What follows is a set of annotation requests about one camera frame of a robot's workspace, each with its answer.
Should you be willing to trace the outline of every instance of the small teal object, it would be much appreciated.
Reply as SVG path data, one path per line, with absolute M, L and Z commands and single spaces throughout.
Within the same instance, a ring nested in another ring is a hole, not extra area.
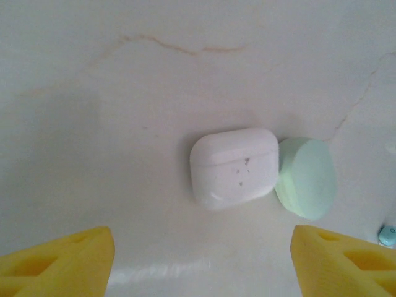
M 396 244 L 396 226 L 385 226 L 378 234 L 379 241 L 385 246 Z

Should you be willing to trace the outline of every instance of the green soap bar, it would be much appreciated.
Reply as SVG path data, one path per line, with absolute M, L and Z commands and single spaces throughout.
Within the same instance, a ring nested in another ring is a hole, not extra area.
M 329 148 L 310 138 L 286 139 L 279 145 L 280 173 L 275 187 L 283 206 L 309 220 L 323 217 L 337 193 Z

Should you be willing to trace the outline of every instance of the mint green soap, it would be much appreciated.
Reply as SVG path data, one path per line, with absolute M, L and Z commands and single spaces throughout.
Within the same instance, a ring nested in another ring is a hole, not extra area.
M 275 187 L 283 206 L 308 220 L 323 217 L 337 193 L 329 148 L 323 141 L 290 138 L 279 145 L 280 173 Z

